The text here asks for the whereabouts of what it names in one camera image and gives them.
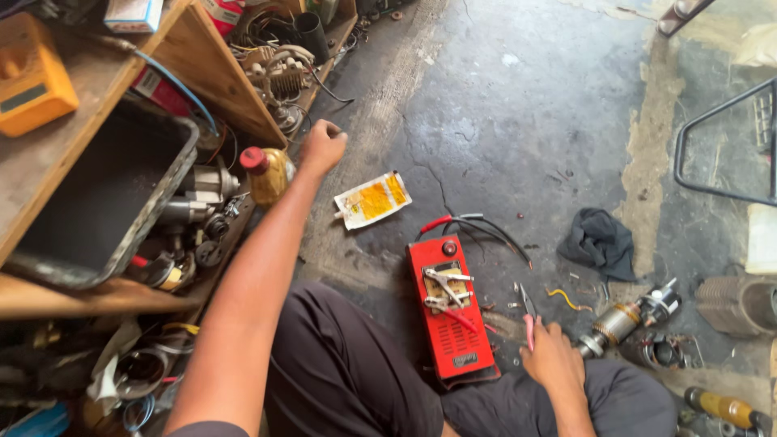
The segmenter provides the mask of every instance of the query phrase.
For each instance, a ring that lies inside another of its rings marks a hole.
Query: oil bottle
[[[268,211],[283,197],[297,169],[280,149],[249,147],[240,154],[240,165],[251,182],[251,198]]]

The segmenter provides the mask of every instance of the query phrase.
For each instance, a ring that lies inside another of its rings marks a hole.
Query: black pipe
[[[321,19],[313,12],[303,12],[294,19],[294,29],[302,36],[302,46],[315,56],[315,64],[329,60],[329,46],[326,45]]]

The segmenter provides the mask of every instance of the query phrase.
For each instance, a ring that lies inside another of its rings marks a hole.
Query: black metal stand
[[[709,119],[713,115],[719,112],[722,112],[736,105],[742,100],[745,100],[748,97],[751,97],[756,93],[758,93],[759,91],[762,91],[763,89],[767,89],[767,88],[772,89],[772,137],[770,138],[770,142],[771,142],[770,150],[772,154],[772,171],[770,172],[769,197],[756,198],[745,194],[734,193],[732,191],[720,190],[719,188],[710,187],[709,185],[694,184],[692,182],[688,182],[687,180],[683,179],[682,167],[683,167],[683,164],[685,164],[685,138],[686,138],[686,134],[688,133],[688,130],[690,130],[697,124],[703,122],[704,120]],[[764,82],[761,85],[756,86],[755,88],[750,89],[749,91],[743,94],[740,94],[739,96],[734,97],[733,99],[729,100],[728,102],[725,102],[724,104],[718,107],[712,108],[711,110],[705,112],[704,114],[697,117],[696,119],[689,121],[685,126],[683,126],[682,129],[680,130],[680,134],[678,135],[677,149],[675,150],[675,153],[674,153],[674,180],[676,180],[678,184],[682,185],[683,187],[689,188],[691,190],[701,191],[703,193],[715,194],[715,195],[724,196],[727,198],[734,198],[741,201],[762,203],[764,205],[777,207],[777,162],[775,161],[775,158],[777,158],[777,77],[770,79],[767,82]]]

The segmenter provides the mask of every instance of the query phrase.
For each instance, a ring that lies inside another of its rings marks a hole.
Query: pliers
[[[438,309],[444,315],[449,316],[453,320],[456,320],[457,322],[459,322],[465,329],[469,330],[473,334],[478,333],[478,328],[472,322],[470,322],[466,317],[460,314],[457,314],[455,311],[452,311],[450,308],[448,308],[447,299],[427,296],[427,298],[423,300],[423,304],[427,308]]]
[[[437,273],[433,268],[423,269],[423,275],[429,279],[434,279],[442,287],[445,294],[451,298],[453,302],[456,302],[459,308],[464,308],[464,303],[458,298],[456,293],[453,292],[451,287],[448,286],[448,281],[475,281],[472,276],[466,274],[455,273]]]
[[[520,286],[513,282],[513,288],[515,292],[521,293],[521,298],[524,300],[524,308],[526,309],[526,314],[524,315],[524,322],[526,322],[526,342],[528,343],[529,351],[534,351],[534,325],[535,321],[537,320],[537,310],[534,308],[534,303],[531,301],[531,298],[528,294],[526,294],[526,290],[524,290],[524,285],[521,284]]]

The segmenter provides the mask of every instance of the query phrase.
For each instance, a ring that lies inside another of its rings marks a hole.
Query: hand
[[[584,392],[585,367],[580,352],[572,347],[570,338],[561,333],[557,323],[545,329],[537,317],[535,350],[521,348],[521,358],[529,375],[540,383],[551,397],[556,393]]]
[[[300,171],[315,177],[324,177],[340,161],[345,153],[348,134],[326,120],[313,124],[302,142]]]

